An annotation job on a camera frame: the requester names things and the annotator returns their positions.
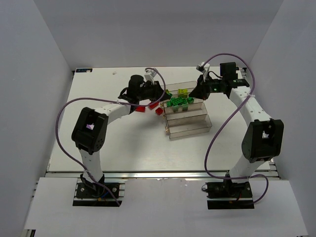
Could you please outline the green tall lego block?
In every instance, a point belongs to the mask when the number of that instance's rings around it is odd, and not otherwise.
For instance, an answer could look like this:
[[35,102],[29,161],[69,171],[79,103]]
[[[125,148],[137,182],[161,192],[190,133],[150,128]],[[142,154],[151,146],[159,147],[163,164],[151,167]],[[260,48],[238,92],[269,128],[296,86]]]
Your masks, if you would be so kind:
[[194,103],[194,98],[188,97],[188,98],[187,98],[187,103],[188,103],[188,104]]

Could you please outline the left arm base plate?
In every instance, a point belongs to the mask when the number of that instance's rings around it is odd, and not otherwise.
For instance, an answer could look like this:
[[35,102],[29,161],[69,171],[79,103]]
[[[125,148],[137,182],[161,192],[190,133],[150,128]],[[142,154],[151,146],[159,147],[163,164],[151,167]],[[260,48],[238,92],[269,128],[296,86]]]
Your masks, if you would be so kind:
[[[122,203],[125,191],[125,183],[110,182],[105,183],[110,189],[119,204]],[[81,207],[119,207],[115,199],[110,195],[109,191],[101,188],[98,193],[93,193],[83,182],[77,181],[73,206]]]

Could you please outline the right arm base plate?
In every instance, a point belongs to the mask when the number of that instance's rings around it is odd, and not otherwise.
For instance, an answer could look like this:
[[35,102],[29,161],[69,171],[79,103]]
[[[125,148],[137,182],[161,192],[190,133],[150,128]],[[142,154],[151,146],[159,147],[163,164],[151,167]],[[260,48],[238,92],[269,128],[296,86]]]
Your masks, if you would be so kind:
[[201,190],[207,194],[208,210],[254,209],[250,183],[223,182],[205,183]]

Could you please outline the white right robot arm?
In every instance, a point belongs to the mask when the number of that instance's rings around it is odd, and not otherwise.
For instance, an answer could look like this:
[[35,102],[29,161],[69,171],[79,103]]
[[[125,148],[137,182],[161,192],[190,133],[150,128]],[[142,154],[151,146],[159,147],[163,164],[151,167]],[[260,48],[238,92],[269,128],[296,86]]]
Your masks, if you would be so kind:
[[247,130],[241,143],[242,155],[225,179],[245,183],[260,165],[280,154],[284,124],[260,106],[253,94],[255,85],[238,78],[235,62],[221,63],[218,79],[209,75],[209,68],[205,62],[197,66],[201,75],[189,97],[206,100],[212,93],[223,93],[235,104],[233,113],[242,115]]

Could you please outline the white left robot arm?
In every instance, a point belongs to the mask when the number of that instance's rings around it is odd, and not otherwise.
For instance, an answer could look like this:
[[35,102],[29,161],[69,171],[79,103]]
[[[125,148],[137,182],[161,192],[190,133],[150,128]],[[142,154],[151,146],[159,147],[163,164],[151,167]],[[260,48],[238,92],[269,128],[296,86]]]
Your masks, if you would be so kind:
[[193,102],[185,89],[179,89],[177,96],[172,97],[168,90],[162,89],[158,81],[144,79],[141,75],[132,75],[128,87],[121,91],[118,98],[127,101],[128,104],[113,103],[98,109],[83,108],[72,132],[72,140],[79,150],[85,169],[80,179],[94,194],[104,190],[99,185],[104,184],[100,150],[105,142],[107,126],[111,122],[133,113],[143,100],[167,101],[170,106],[182,106]]

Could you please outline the green lego with slope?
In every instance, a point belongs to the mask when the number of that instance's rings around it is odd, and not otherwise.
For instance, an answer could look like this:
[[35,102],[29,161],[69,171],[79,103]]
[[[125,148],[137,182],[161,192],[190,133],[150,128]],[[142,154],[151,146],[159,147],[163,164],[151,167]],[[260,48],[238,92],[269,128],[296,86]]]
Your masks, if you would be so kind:
[[182,98],[182,97],[172,98],[170,101],[172,102],[173,106],[187,104],[187,100],[185,98]]

